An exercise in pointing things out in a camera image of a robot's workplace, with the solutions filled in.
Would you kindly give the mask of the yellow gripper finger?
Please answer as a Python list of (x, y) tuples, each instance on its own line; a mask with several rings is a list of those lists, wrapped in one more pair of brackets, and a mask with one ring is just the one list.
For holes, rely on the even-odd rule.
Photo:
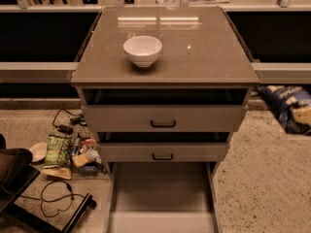
[(292, 115), (296, 122), (311, 126), (311, 107), (293, 109)]

